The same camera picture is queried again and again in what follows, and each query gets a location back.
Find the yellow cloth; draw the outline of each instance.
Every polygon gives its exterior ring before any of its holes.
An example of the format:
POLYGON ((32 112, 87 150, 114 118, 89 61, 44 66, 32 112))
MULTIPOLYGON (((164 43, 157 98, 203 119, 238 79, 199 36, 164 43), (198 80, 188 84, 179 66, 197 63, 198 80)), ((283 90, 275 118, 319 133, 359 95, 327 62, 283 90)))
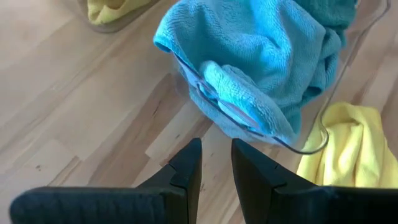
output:
MULTIPOLYGON (((303 156, 297 174, 317 185, 397 188, 398 162, 388 148, 377 110, 336 103, 324 114, 327 147, 303 156)), ((314 128, 305 147, 319 146, 314 128)))
POLYGON ((112 22, 150 0, 87 0, 88 20, 94 25, 112 22))

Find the blue towel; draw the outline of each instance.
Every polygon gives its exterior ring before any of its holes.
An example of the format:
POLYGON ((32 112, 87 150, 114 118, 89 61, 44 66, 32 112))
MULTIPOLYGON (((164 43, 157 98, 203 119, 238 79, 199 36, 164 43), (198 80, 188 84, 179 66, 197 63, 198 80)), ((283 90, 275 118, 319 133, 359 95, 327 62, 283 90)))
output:
MULTIPOLYGON (((303 105, 334 81, 356 0, 181 0, 160 22, 158 48, 173 52, 237 106, 255 131, 294 143, 303 105)), ((191 89, 198 107, 228 136, 253 140, 191 89)), ((223 104, 235 121, 249 126, 223 104)))

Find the wooden floor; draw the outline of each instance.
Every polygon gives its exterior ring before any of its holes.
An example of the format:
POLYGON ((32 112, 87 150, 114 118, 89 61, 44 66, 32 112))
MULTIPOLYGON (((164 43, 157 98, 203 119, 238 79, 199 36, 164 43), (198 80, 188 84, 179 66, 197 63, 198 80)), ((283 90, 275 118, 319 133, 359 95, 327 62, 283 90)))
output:
MULTIPOLYGON (((54 0, 0 7, 0 223, 10 201, 43 185, 128 187, 203 141, 198 223, 243 223, 231 141, 176 91, 170 55, 153 46, 160 0, 116 34, 99 34, 54 0)), ((398 155, 398 2, 363 37, 348 32, 348 68, 333 101, 376 107, 398 155), (352 48, 352 43, 360 47, 352 48)), ((295 170, 299 156, 261 151, 295 170)))

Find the hardwood floor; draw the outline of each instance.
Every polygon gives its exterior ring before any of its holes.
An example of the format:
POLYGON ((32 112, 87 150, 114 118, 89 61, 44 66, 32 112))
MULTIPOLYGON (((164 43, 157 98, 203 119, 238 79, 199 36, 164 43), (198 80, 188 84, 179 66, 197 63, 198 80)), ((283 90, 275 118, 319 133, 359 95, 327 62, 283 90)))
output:
MULTIPOLYGON (((244 223, 231 172, 230 139, 176 91, 173 59, 152 43, 175 0, 160 0, 115 34, 93 32, 59 1, 4 1, 0 223, 8 222, 10 201, 33 187, 136 186, 193 137, 203 141, 198 223, 244 223)), ((393 1, 362 38, 366 24, 348 31, 341 54, 341 64, 348 67, 332 101, 377 108, 398 156, 396 21, 398 2, 393 1)), ((314 106, 304 109, 305 129, 316 112, 314 106)), ((297 168, 298 155, 278 146, 256 147, 290 170, 297 168)))

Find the towel fold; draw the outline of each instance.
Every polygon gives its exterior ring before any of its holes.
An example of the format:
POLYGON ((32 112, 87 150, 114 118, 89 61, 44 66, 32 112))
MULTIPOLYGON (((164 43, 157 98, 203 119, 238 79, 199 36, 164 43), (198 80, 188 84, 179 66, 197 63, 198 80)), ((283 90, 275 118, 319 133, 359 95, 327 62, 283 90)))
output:
MULTIPOLYGON (((387 145, 377 110, 348 103, 326 109, 327 147, 303 156, 297 174, 317 185, 398 188, 398 162, 387 145)), ((314 128, 305 147, 320 143, 314 128)))
POLYGON ((150 0, 87 0, 88 19, 94 25, 106 24, 149 2, 150 0))
MULTIPOLYGON (((154 43, 173 52, 217 92, 207 95, 248 115, 248 129, 293 143, 301 107, 334 79, 343 31, 356 0, 181 0, 162 19, 154 43)), ((228 136, 251 141, 191 88, 198 107, 228 136)))

